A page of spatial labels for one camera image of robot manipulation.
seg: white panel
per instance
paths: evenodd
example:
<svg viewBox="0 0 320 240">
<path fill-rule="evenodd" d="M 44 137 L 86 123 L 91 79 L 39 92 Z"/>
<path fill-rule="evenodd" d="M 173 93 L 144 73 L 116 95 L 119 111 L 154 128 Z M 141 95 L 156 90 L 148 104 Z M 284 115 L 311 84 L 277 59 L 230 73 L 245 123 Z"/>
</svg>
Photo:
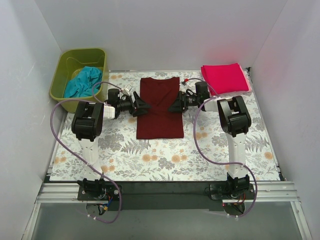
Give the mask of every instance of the white panel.
<svg viewBox="0 0 320 240">
<path fill-rule="evenodd" d="M 49 87 L 61 50 L 34 0 L 2 0 L 0 22 L 0 239 L 21 239 L 54 145 Z"/>
<path fill-rule="evenodd" d="M 104 48 L 109 69 L 126 70 L 125 42 L 113 0 L 35 0 L 62 51 Z"/>
<path fill-rule="evenodd" d="M 253 85 L 284 176 L 320 239 L 320 3 L 288 0 L 252 68 Z"/>
<path fill-rule="evenodd" d="M 35 0 L 62 50 L 104 47 L 111 70 L 253 64 L 287 0 Z"/>
</svg>

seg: blue cloth in basket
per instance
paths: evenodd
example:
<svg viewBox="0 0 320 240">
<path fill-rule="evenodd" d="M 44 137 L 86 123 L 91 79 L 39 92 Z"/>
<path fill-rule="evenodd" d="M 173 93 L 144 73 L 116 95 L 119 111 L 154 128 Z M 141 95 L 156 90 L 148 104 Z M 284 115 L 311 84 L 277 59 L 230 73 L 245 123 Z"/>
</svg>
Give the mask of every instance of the blue cloth in basket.
<svg viewBox="0 0 320 240">
<path fill-rule="evenodd" d="M 81 72 L 70 80 L 64 91 L 64 98 L 80 98 L 92 96 L 92 87 L 101 82 L 102 72 L 96 67 L 85 66 Z M 94 94 L 100 89 L 101 84 L 94 87 Z"/>
</svg>

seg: floral pattern mat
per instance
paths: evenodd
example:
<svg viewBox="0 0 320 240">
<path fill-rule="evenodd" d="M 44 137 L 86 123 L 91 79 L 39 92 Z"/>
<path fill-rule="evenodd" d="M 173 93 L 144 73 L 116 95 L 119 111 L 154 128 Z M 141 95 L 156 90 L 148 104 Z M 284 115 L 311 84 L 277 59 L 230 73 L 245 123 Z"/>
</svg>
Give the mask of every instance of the floral pattern mat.
<svg viewBox="0 0 320 240">
<path fill-rule="evenodd" d="M 109 81 L 120 87 L 132 85 L 139 93 L 140 79 L 168 79 L 172 77 L 201 78 L 195 72 L 124 72 L 110 73 Z M 188 88 L 195 91 L 194 82 Z M 241 94 L 252 119 L 246 138 L 246 161 L 257 180 L 278 181 L 279 173 L 272 155 L 257 102 L 253 93 Z M 197 107 L 190 107 L 183 114 L 184 138 L 136 139 L 137 118 L 128 112 L 118 119 L 105 119 L 98 137 L 99 156 L 103 172 L 115 181 L 224 181 L 227 165 L 214 165 L 204 160 L 193 138 L 193 122 Z M 80 145 L 71 131 L 74 114 L 68 113 L 61 140 L 81 155 Z M 196 126 L 196 138 L 204 154 L 217 162 L 228 162 L 228 143 L 222 131 L 217 112 L 200 112 Z M 76 181 L 83 178 L 84 165 L 61 145 L 57 148 L 51 181 Z"/>
</svg>

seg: olive green bin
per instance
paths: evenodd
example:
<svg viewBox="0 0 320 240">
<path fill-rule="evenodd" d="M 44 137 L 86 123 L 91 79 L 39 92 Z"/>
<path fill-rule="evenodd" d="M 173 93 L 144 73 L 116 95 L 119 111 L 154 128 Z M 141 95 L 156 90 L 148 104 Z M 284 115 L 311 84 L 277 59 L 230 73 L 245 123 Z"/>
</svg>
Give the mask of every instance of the olive green bin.
<svg viewBox="0 0 320 240">
<path fill-rule="evenodd" d="M 77 74 L 86 66 L 100 69 L 102 71 L 102 81 L 103 79 L 108 79 L 109 70 L 107 67 L 107 55 L 104 50 L 100 48 L 68 50 L 63 53 L 59 59 L 50 87 L 50 96 L 58 102 L 66 99 L 73 99 L 64 98 L 67 83 L 77 76 Z M 99 91 L 95 95 L 100 101 L 105 100 L 102 89 L 103 84 L 101 84 Z M 93 96 L 77 97 L 77 99 L 96 102 Z M 61 105 L 68 112 L 74 113 L 77 109 L 78 101 L 68 101 Z"/>
</svg>

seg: pink towel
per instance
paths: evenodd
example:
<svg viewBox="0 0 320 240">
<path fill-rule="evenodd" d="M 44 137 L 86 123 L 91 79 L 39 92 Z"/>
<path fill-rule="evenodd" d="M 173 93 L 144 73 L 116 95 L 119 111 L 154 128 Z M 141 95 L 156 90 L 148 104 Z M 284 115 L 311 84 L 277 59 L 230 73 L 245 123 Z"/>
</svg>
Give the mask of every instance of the pink towel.
<svg viewBox="0 0 320 240">
<path fill-rule="evenodd" d="M 238 63 L 231 65 L 204 65 L 201 67 L 204 80 L 211 85 L 217 94 L 232 92 L 251 92 L 251 86 Z"/>
</svg>

